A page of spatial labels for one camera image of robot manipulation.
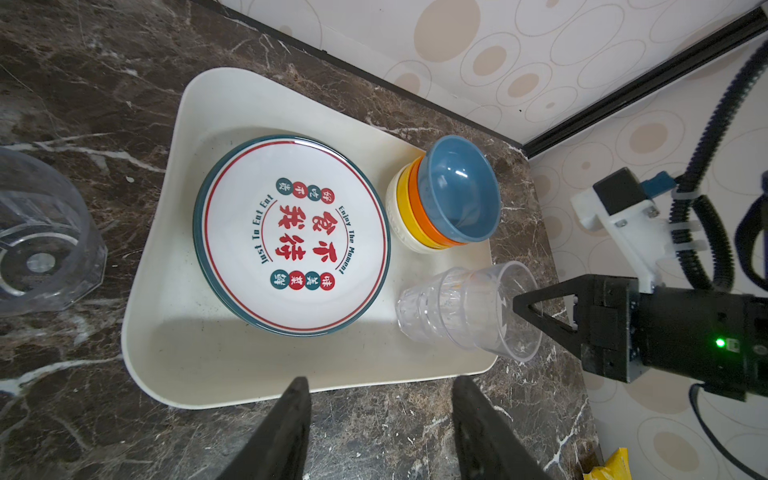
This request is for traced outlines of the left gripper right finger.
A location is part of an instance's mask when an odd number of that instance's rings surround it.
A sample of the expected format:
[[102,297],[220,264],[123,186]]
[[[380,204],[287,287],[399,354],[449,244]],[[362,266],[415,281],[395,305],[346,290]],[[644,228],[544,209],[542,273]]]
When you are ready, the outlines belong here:
[[548,479],[468,376],[452,387],[452,420],[462,479]]

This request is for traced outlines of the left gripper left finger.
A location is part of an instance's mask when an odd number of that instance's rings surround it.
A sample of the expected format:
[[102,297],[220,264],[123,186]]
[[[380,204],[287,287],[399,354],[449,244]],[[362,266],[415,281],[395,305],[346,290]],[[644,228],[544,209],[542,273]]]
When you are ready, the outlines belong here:
[[218,479],[302,479],[310,424],[308,380],[296,377]]

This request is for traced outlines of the blue bowl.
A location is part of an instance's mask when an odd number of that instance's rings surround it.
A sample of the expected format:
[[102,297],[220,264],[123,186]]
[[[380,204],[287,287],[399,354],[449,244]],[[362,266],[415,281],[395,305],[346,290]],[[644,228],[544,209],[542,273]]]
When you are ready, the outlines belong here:
[[502,201],[496,175],[482,151],[449,135],[425,155],[421,184],[451,238],[476,243],[489,239],[500,222]]

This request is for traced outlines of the orange bowl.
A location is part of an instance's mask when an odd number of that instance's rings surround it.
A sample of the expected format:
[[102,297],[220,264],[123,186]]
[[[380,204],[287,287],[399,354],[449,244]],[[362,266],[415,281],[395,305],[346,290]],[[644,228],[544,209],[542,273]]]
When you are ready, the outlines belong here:
[[424,173],[422,164],[426,163],[425,156],[422,155],[413,162],[415,165],[411,168],[409,175],[408,191],[419,225],[430,238],[446,246],[446,249],[465,245],[465,242],[460,242],[449,236],[447,228],[440,224],[439,212],[434,207],[427,205],[426,187],[420,181],[420,177]]

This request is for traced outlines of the cream white bowl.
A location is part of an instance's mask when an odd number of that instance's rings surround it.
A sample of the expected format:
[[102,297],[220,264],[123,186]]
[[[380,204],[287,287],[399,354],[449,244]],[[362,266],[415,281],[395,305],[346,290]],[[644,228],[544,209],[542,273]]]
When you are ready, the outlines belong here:
[[421,244],[407,229],[405,223],[402,220],[401,214],[398,209],[397,203],[397,185],[401,175],[405,172],[406,167],[401,168],[398,173],[390,181],[386,195],[385,195],[385,209],[389,219],[390,228],[399,241],[409,250],[419,254],[432,254],[436,253],[435,249],[431,249]]

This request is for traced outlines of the white plate red green characters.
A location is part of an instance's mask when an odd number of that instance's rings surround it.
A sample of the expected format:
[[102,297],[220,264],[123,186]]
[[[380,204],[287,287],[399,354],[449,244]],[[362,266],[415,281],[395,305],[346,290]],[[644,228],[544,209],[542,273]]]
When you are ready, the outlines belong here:
[[192,235],[201,271],[233,314],[271,333],[328,335],[381,292],[391,235],[372,183],[314,139],[247,141],[209,170]]

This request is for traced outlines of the yellow bowl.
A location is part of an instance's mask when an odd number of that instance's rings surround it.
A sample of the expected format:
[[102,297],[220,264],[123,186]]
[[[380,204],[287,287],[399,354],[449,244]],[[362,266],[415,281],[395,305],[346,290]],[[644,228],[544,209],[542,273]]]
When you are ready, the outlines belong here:
[[395,196],[397,200],[398,211],[406,226],[406,230],[416,239],[420,245],[430,250],[445,250],[446,246],[434,241],[424,232],[415,216],[414,208],[411,205],[408,191],[409,175],[411,168],[414,165],[415,163],[412,162],[411,164],[405,166],[402,169],[400,177],[396,182]]

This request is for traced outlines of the clear plastic cup front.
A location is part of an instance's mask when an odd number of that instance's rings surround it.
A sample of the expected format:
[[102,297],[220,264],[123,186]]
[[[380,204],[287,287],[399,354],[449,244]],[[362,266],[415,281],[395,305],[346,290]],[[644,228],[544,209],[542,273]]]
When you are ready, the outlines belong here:
[[104,279],[108,249],[78,189],[1,149],[1,316],[64,310]]

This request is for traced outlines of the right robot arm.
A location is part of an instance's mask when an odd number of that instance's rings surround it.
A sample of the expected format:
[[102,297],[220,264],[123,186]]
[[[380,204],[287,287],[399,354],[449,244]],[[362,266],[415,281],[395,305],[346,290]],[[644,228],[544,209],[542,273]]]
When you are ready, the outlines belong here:
[[[604,232],[583,228],[571,198],[621,168],[646,180],[685,171],[727,86],[757,50],[750,42],[599,124],[536,156],[532,176],[554,257],[554,278],[628,276],[632,270]],[[757,82],[713,159],[700,190],[734,233],[761,194],[767,168],[767,83]],[[631,384],[585,374],[601,453],[629,454],[637,479],[739,479],[740,464],[767,470],[767,401],[708,392],[692,408],[690,380],[651,370]]]

